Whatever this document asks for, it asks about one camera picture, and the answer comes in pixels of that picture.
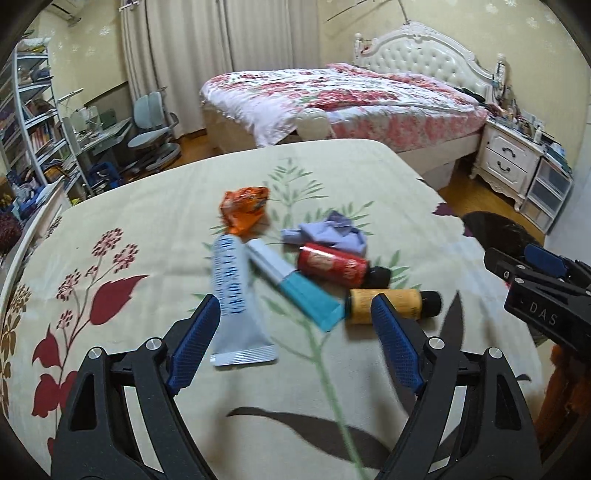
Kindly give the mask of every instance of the bed frame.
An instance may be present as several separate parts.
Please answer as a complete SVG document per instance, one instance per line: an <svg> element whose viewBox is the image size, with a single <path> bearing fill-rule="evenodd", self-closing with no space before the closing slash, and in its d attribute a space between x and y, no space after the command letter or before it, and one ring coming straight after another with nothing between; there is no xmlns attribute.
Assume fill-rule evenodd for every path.
<svg viewBox="0 0 591 480"><path fill-rule="evenodd" d="M434 77L457 87L465 87L492 101L492 74L476 61L476 56L454 39L419 22L374 38L355 35L354 64L377 73L411 72ZM256 148L254 138L233 119L204 102L207 133L214 147L224 153ZM304 110L297 119L297 133L281 143L323 140L332 131L326 113L317 108ZM478 150L481 133L450 140L432 147L398 153L436 190L449 183L457 159Z"/></svg>

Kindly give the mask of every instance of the beige curtain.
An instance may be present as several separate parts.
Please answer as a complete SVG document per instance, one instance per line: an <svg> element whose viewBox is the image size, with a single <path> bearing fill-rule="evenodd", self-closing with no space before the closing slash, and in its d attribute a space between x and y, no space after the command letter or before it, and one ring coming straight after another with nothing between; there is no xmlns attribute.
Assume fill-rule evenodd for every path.
<svg viewBox="0 0 591 480"><path fill-rule="evenodd" d="M122 15L134 100L165 88L178 136L205 127L199 91L216 75L319 66L313 0L140 0Z"/></svg>

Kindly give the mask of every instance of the gray chair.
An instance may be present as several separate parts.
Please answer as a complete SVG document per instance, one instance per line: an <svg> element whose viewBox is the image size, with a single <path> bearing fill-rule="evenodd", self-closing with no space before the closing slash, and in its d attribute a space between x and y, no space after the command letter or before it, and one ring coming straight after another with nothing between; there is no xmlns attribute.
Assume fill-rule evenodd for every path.
<svg viewBox="0 0 591 480"><path fill-rule="evenodd" d="M160 92L144 95L135 102L135 124L139 129L147 130L127 144L132 150L147 151L135 165L138 171L160 170L180 156L180 145L169 142L173 137L173 128L178 125L178 117L172 112L169 115L173 121L171 125L167 125Z"/></svg>

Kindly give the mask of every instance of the white tufted headboard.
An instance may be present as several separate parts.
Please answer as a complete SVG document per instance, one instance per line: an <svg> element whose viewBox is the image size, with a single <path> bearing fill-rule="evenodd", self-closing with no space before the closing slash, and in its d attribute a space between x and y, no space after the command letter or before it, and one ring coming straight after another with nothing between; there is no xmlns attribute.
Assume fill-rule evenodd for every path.
<svg viewBox="0 0 591 480"><path fill-rule="evenodd" d="M492 74L480 67L476 56L454 39L419 22L375 38L363 49L363 36L355 40L355 64L377 73L411 72L463 87L492 102Z"/></svg>

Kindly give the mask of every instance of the crumpled orange plastic wrapper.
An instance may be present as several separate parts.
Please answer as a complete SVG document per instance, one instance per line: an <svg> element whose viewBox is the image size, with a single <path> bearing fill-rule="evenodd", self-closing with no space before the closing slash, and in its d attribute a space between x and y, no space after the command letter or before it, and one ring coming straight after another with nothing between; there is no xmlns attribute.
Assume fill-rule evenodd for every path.
<svg viewBox="0 0 591 480"><path fill-rule="evenodd" d="M241 236L252 228L263 215L269 198L266 187L245 187L235 192L226 192L220 211L228 233Z"/></svg>

